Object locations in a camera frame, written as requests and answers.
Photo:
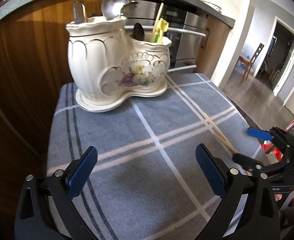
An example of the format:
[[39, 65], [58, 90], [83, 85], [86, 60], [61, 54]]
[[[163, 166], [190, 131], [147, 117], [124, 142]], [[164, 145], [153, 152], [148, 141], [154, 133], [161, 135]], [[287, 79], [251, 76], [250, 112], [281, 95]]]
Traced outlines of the white floral ceramic utensil holder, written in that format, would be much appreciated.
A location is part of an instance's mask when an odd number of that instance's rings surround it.
[[66, 25], [75, 99], [86, 111], [110, 111], [132, 96], [152, 98], [167, 89], [171, 40], [152, 43], [151, 33], [136, 40], [124, 30], [126, 22], [125, 16], [110, 21], [96, 16]]

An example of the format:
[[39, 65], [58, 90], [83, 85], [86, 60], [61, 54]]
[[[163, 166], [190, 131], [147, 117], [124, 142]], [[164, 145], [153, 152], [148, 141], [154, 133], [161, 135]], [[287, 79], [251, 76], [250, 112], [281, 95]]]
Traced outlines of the stainless steel oven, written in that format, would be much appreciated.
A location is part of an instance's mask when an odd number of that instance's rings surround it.
[[[137, 6], [124, 13], [127, 17], [125, 30], [133, 32], [134, 25], [142, 25], [144, 32], [151, 33], [155, 23], [160, 2], [156, 0], [130, 0], [137, 2]], [[196, 56], [202, 40], [206, 38], [205, 11], [198, 13], [189, 12], [185, 5], [174, 0], [164, 2], [161, 18], [168, 22], [168, 31], [165, 37], [171, 40], [170, 47], [170, 68], [188, 68], [183, 70], [191, 73], [195, 69]]]

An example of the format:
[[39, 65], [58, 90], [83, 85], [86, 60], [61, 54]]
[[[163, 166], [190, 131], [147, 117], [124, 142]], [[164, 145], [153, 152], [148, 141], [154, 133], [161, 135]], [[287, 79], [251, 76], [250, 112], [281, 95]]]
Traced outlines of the black plastic spoon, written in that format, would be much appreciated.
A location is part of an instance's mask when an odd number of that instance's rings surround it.
[[138, 41], [143, 41], [145, 37], [144, 28], [140, 23], [136, 23], [133, 28], [133, 38]]

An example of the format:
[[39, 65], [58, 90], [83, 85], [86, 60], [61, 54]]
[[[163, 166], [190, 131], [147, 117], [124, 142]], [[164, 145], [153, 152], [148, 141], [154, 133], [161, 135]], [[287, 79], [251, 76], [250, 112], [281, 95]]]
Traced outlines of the silver fork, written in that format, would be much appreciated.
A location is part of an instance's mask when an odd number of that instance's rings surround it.
[[73, 16], [74, 16], [75, 24], [80, 24], [85, 22], [81, 3], [78, 3], [78, 2], [73, 3]]

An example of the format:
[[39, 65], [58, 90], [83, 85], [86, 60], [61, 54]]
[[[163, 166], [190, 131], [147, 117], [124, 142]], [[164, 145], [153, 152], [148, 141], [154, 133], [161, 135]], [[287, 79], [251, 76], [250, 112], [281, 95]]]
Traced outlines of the white bowl on counter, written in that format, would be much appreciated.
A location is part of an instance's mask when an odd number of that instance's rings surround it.
[[211, 3], [211, 2], [207, 2], [207, 1], [203, 1], [203, 3], [207, 4], [208, 6], [212, 7], [213, 9], [215, 9], [217, 12], [222, 13], [222, 8], [219, 7], [218, 5]]

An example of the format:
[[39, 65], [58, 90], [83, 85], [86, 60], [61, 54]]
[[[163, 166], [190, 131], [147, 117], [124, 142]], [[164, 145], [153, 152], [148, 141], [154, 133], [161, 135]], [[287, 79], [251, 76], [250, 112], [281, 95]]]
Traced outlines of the yellow tulip training chopsticks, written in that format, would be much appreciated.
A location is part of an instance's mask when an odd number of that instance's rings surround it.
[[151, 42], [152, 43], [160, 43], [161, 41], [161, 38], [160, 38], [160, 35], [162, 33], [162, 27], [161, 27], [161, 24], [158, 23], [156, 28], [155, 28], [155, 31], [153, 32], [152, 34], [152, 37], [151, 37]]

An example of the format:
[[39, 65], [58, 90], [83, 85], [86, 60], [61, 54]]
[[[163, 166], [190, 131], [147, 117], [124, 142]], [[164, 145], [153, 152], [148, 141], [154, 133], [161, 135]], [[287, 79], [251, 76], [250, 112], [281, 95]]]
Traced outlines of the green yellow tulip spoon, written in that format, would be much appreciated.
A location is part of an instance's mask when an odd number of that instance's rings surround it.
[[169, 23], [166, 20], [164, 20], [163, 18], [160, 18], [159, 21], [158, 21], [158, 23], [161, 24], [161, 27], [162, 27], [162, 30], [163, 30], [162, 33], [161, 33], [161, 35], [160, 35], [160, 38], [161, 38], [161, 40], [160, 40], [161, 42], [160, 43], [162, 43], [163, 42], [164, 33], [167, 32]]

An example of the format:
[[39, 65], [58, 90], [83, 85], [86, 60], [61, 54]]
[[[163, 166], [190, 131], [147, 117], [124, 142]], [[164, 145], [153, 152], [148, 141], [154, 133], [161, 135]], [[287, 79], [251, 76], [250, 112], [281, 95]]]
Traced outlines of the red plastic bag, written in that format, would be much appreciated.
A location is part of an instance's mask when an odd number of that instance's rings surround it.
[[[285, 128], [285, 132], [294, 136], [294, 119], [289, 123], [289, 125]], [[265, 154], [269, 158], [269, 161], [280, 161], [283, 157], [283, 154], [280, 152], [278, 148], [276, 148], [271, 141], [264, 141], [261, 145]]]

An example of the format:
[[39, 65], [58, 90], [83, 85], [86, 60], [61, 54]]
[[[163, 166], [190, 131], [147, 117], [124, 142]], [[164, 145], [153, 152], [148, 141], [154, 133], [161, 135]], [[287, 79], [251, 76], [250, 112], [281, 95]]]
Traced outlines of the wooden dining chair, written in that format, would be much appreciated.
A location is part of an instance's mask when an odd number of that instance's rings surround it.
[[255, 53], [253, 54], [253, 56], [249, 60], [242, 57], [242, 56], [238, 57], [238, 61], [240, 61], [241, 63], [243, 63], [246, 66], [244, 74], [242, 75], [241, 83], [243, 83], [244, 81], [247, 80], [249, 72], [250, 72], [254, 62], [256, 61], [257, 57], [260, 55], [263, 48], [264, 48], [264, 45], [262, 43], [260, 43], [258, 48], [255, 50]]

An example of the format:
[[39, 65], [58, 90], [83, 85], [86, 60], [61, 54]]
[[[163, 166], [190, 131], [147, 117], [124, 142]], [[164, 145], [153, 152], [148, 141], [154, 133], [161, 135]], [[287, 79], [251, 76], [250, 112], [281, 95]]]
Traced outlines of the single wooden chopstick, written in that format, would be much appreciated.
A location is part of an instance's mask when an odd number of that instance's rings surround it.
[[164, 6], [164, 3], [161, 3], [160, 6], [159, 6], [159, 9], [158, 9], [158, 12], [157, 12], [157, 16], [155, 18], [155, 23], [154, 23], [154, 26], [153, 26], [153, 31], [152, 31], [152, 36], [151, 36], [150, 42], [153, 42], [154, 41], [155, 32], [157, 30], [158, 21], [160, 19], [161, 13], [163, 11], [163, 6]]

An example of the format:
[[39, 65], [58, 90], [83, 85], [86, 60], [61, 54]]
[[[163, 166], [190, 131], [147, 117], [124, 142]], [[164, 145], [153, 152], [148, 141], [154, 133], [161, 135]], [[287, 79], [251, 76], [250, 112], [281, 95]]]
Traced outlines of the silver spoon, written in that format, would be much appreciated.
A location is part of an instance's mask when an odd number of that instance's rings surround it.
[[120, 16], [120, 10], [129, 0], [103, 0], [101, 4], [102, 15], [106, 20], [112, 20]]

